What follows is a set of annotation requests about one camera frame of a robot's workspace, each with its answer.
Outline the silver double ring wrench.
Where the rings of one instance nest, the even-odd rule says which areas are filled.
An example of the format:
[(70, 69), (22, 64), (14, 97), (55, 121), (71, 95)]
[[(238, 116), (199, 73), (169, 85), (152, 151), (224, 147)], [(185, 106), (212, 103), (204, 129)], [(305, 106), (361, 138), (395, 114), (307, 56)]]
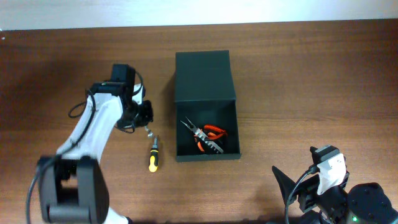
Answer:
[(147, 132), (147, 137), (152, 138), (153, 137), (153, 132), (151, 129), (148, 128), (148, 126), (144, 126), (145, 131)]

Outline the yellow black screwdriver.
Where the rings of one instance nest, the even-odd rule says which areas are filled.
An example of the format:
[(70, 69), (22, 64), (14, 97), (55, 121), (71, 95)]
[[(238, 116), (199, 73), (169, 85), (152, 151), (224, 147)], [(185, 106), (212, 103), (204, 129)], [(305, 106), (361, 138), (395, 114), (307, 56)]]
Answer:
[(159, 167), (159, 140), (156, 136), (150, 150), (149, 170), (156, 172)]

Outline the black box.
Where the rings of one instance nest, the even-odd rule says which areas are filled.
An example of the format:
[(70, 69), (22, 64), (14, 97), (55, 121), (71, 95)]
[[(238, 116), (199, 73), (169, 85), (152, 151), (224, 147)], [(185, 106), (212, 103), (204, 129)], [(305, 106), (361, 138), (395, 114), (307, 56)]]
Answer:
[[(233, 160), (241, 157), (236, 92), (229, 52), (177, 52), (175, 54), (176, 160), (178, 162)], [(216, 153), (204, 143), (203, 150), (187, 125), (203, 129), (213, 125), (226, 135)]]

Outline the orange screwdriver bit holder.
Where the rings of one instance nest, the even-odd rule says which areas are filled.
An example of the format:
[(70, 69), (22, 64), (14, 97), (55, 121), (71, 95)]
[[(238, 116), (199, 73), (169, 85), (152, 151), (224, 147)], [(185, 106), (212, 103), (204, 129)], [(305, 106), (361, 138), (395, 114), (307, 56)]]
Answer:
[(201, 152), (206, 152), (205, 149), (209, 149), (213, 151), (215, 154), (223, 154), (224, 150), (223, 148), (216, 142), (210, 141), (208, 139), (208, 136), (203, 132), (202, 129), (197, 129), (194, 132), (194, 139), (196, 142), (196, 145), (198, 146), (199, 150)]

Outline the orange black long-nose pliers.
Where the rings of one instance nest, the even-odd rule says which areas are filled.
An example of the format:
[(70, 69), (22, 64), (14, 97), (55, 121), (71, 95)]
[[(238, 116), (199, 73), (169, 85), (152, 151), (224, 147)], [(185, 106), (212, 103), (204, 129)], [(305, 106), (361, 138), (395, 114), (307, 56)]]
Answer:
[(204, 129), (196, 127), (188, 118), (188, 123), (181, 121), (192, 133), (197, 147), (200, 152), (205, 153), (208, 150), (215, 154), (222, 154), (224, 150), (216, 143), (216, 135), (214, 133), (206, 133)]

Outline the small red cutting pliers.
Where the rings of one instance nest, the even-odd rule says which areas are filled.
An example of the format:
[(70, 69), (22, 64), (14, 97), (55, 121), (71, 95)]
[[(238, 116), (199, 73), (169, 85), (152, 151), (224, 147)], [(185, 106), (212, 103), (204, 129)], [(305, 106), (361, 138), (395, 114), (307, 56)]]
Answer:
[(228, 138), (226, 130), (211, 124), (204, 125), (203, 132), (208, 136), (210, 141), (214, 141), (216, 143), (224, 144)]

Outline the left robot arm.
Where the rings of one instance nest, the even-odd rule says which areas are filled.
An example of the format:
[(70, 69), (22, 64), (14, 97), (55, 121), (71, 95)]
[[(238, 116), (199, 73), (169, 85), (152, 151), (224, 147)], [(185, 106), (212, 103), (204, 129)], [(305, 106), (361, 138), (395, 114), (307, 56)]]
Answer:
[(131, 223), (109, 205), (100, 161), (113, 129), (132, 134), (153, 121), (141, 74), (128, 64), (114, 64), (108, 80), (86, 91), (85, 107), (74, 130), (53, 156), (37, 163), (32, 186), (39, 188), (46, 223)]

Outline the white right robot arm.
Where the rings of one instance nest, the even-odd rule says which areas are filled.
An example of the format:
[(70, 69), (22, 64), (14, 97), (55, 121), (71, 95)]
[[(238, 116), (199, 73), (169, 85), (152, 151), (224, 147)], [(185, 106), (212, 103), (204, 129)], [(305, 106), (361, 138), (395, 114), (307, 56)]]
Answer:
[(397, 210), (378, 183), (358, 184), (346, 192), (347, 172), (342, 184), (318, 195), (319, 175), (305, 179), (314, 169), (296, 182), (275, 166), (272, 172), (285, 204), (283, 223), (397, 224)]

